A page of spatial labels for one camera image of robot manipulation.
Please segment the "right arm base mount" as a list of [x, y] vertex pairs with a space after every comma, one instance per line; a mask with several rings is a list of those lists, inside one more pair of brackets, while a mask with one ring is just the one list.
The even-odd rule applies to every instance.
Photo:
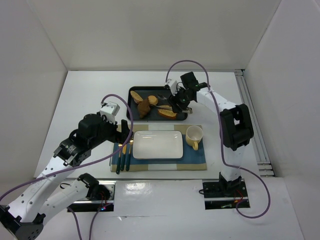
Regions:
[[225, 210], [238, 208], [250, 208], [250, 201], [247, 192], [247, 186], [244, 181], [240, 183], [234, 190], [224, 193], [220, 189], [217, 180], [203, 181], [202, 188], [198, 191], [204, 197], [204, 205], [206, 210]]

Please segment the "toasted bread slice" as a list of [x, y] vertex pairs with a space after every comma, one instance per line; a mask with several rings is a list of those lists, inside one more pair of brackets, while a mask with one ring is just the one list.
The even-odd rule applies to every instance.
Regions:
[[166, 110], [166, 109], [157, 109], [157, 112], [160, 116], [175, 120], [177, 118], [177, 113], [173, 112], [172, 110]]

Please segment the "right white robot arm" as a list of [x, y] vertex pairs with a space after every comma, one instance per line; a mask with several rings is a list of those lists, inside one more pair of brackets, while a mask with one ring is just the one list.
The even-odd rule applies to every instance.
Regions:
[[198, 82], [193, 72], [183, 74], [182, 86], [176, 80], [166, 79], [165, 89], [170, 91], [167, 110], [174, 113], [192, 113], [194, 101], [207, 107], [218, 117], [223, 167], [219, 173], [219, 191], [229, 196], [241, 184], [241, 164], [245, 147], [254, 136], [249, 108], [235, 104], [216, 93], [209, 82]]

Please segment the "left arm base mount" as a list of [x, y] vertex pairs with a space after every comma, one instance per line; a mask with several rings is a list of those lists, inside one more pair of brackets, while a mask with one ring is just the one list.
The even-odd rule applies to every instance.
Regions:
[[96, 212], [98, 209], [101, 212], [114, 211], [114, 197], [116, 190], [116, 183], [114, 181], [100, 181], [97, 190], [88, 195], [89, 185], [84, 184], [84, 189], [87, 190], [84, 198], [81, 198], [72, 203], [69, 208], [75, 213], [89, 213]]

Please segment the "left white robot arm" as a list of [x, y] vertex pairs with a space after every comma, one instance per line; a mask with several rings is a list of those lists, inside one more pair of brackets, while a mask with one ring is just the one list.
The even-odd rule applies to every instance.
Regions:
[[126, 144], [132, 133], [133, 127], [126, 120], [121, 121], [118, 131], [117, 122], [106, 114], [85, 115], [78, 128], [54, 151], [42, 173], [26, 182], [27, 189], [14, 201], [1, 205], [0, 223], [17, 240], [34, 240], [50, 219], [75, 201], [84, 198], [106, 201], [108, 189], [89, 173], [81, 174], [62, 191], [53, 192], [71, 173], [84, 166], [83, 161], [95, 147], [105, 141]]

